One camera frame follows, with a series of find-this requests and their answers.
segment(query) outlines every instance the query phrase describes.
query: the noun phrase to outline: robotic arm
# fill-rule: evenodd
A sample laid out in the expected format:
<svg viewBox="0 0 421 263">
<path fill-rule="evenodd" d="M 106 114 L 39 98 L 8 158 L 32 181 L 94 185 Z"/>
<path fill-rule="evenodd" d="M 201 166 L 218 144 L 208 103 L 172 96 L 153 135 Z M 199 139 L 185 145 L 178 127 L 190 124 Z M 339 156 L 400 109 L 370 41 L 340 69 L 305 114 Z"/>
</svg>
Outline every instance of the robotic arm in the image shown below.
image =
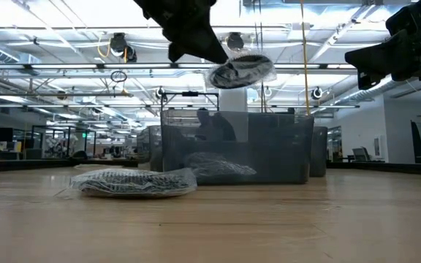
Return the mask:
<svg viewBox="0 0 421 263">
<path fill-rule="evenodd" d="M 170 42 L 168 58 L 176 62 L 184 54 L 223 64 L 228 56 L 210 25 L 216 0 L 134 0 L 146 19 L 154 19 Z"/>
<path fill-rule="evenodd" d="M 367 90 L 391 74 L 395 81 L 421 80 L 421 0 L 403 7 L 386 21 L 391 37 L 372 47 L 346 53 L 358 69 L 358 87 Z"/>
</svg>

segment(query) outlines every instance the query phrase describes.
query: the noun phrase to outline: ceiling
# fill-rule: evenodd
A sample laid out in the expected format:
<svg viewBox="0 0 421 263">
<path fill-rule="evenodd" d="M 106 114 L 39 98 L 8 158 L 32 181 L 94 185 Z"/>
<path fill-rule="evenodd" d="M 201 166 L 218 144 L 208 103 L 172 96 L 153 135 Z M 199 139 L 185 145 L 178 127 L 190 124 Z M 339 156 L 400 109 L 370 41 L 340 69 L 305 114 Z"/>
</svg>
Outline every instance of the ceiling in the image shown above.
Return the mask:
<svg viewBox="0 0 421 263">
<path fill-rule="evenodd" d="M 31 55 L 31 61 L 43 64 L 100 64 L 123 61 L 108 50 L 108 40 L 114 33 L 126 33 L 126 40 L 137 53 L 137 64 L 142 69 L 125 70 L 128 79 L 124 83 L 110 80 L 111 70 L 91 69 L 40 69 L 38 75 L 21 74 L 17 70 L 0 69 L 0 92 L 23 94 L 28 91 L 53 94 L 59 91 L 89 96 L 68 97 L 60 100 L 55 96 L 26 98 L 28 104 L 107 104 L 132 105 L 109 107 L 114 120 L 156 123 L 156 91 L 218 92 L 205 78 L 208 61 L 184 56 L 179 64 L 192 64 L 196 69 L 171 69 L 167 58 L 168 41 L 153 20 L 146 20 L 142 10 L 132 0 L 29 0 L 29 11 L 17 5 L 22 0 L 0 0 L 0 50 L 20 59 Z M 410 1 L 384 0 L 327 0 L 305 1 L 304 26 L 306 26 L 306 56 L 310 64 L 345 64 L 344 54 L 385 40 L 389 34 L 384 22 Z M 350 23 L 352 18 L 357 23 Z M 303 64 L 303 32 L 300 5 L 296 1 L 262 0 L 253 6 L 246 0 L 220 0 L 212 7 L 211 25 L 226 52 L 234 57 L 239 53 L 226 46 L 231 32 L 239 32 L 245 42 L 246 52 L 265 54 L 277 65 Z M 147 64 L 164 64 L 161 69 L 147 68 Z M 275 80 L 265 82 L 270 89 L 268 104 L 286 106 L 304 104 L 305 78 L 300 69 L 278 69 Z M 325 91 L 321 101 L 328 101 L 357 91 L 357 73 L 354 69 L 309 70 L 308 89 L 320 87 Z M 128 96 L 97 96 L 120 94 Z M 12 103 L 0 98 L 0 104 Z M 260 104 L 259 95 L 250 104 Z M 212 106 L 209 98 L 177 96 L 169 105 Z M 41 114 L 52 118 L 53 113 L 64 108 L 46 108 Z M 83 119 L 99 119 L 104 112 L 94 114 L 92 107 L 70 109 L 73 115 Z"/>
</svg>

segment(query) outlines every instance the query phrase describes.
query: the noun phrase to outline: plastic bag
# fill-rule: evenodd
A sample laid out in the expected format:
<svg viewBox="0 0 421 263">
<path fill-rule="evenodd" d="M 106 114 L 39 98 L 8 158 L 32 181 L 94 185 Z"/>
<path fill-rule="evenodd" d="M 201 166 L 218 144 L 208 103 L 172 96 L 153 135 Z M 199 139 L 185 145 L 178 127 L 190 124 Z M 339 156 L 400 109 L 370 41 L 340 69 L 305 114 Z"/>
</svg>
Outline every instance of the plastic bag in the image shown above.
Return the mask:
<svg viewBox="0 0 421 263">
<path fill-rule="evenodd" d="M 230 58 L 225 64 L 209 70 L 207 82 L 216 88 L 242 88 L 277 79 L 274 63 L 260 53 Z"/>
<path fill-rule="evenodd" d="M 257 172 L 246 165 L 227 161 L 217 153 L 192 153 L 185 158 L 185 166 L 193 170 L 199 177 L 217 175 L 255 175 Z"/>
<path fill-rule="evenodd" d="M 94 197 L 175 197 L 196 190 L 191 169 L 152 172 L 132 169 L 101 169 L 74 176 L 71 188 Z"/>
</svg>

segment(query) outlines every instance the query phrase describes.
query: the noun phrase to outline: wooden table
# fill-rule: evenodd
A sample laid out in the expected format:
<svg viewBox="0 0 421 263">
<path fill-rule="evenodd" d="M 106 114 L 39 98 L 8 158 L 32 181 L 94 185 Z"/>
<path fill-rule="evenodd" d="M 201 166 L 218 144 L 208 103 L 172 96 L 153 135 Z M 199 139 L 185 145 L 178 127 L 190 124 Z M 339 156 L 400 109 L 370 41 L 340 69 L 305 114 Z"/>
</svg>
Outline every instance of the wooden table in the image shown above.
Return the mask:
<svg viewBox="0 0 421 263">
<path fill-rule="evenodd" d="M 55 197 L 78 173 L 0 172 L 0 262 L 421 262 L 421 175 L 330 170 L 304 186 L 174 199 Z"/>
</svg>

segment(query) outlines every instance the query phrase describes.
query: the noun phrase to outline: person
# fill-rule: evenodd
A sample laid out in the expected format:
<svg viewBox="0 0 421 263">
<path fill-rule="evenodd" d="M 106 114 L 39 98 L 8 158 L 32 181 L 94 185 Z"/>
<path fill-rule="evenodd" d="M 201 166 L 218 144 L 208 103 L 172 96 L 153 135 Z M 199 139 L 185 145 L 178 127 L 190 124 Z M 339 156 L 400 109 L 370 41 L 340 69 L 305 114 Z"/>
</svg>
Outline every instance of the person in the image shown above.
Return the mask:
<svg viewBox="0 0 421 263">
<path fill-rule="evenodd" d="M 236 141 L 235 130 L 233 129 L 232 124 L 230 124 L 221 113 L 216 113 L 211 116 L 206 108 L 200 108 L 197 111 L 197 118 L 201 123 L 200 129 L 218 129 L 222 132 L 222 139 L 224 141 Z M 201 140 L 207 140 L 203 135 L 197 135 L 196 137 Z"/>
</svg>

